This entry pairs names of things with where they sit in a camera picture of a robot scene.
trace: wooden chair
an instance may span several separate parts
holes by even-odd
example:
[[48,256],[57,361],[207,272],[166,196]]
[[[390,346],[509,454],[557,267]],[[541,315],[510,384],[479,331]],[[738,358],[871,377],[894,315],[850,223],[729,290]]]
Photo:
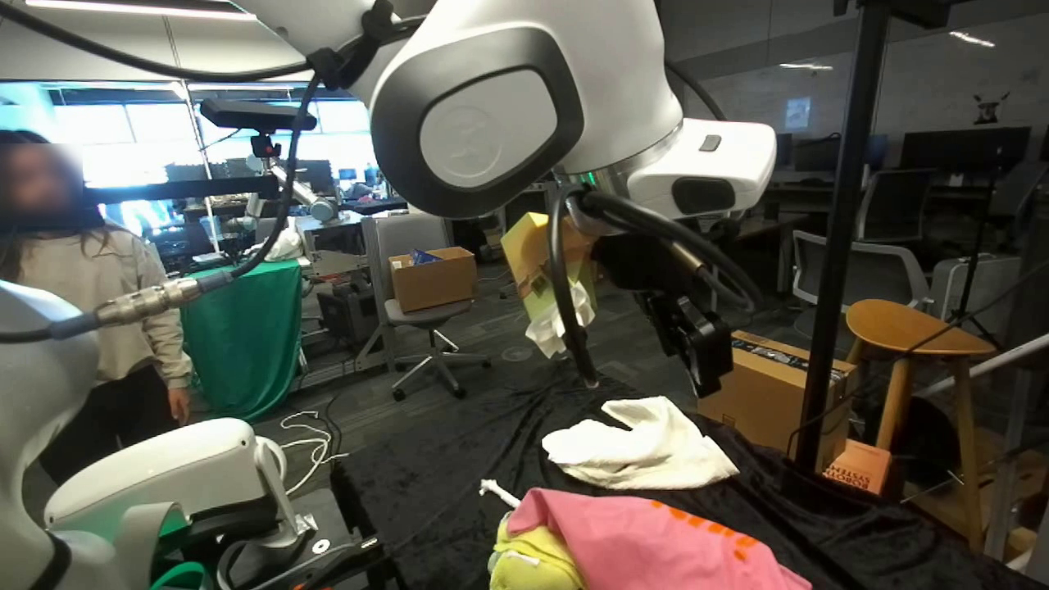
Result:
[[884,411],[875,446],[893,454],[894,437],[904,425],[915,395],[915,375],[929,363],[953,367],[953,425],[960,457],[960,496],[966,512],[965,537],[981,549],[981,473],[976,473],[976,425],[970,400],[970,363],[991,358],[993,349],[960,327],[937,320],[918,308],[867,297],[850,306],[845,326],[855,334],[851,363],[863,370],[871,358],[893,361]]

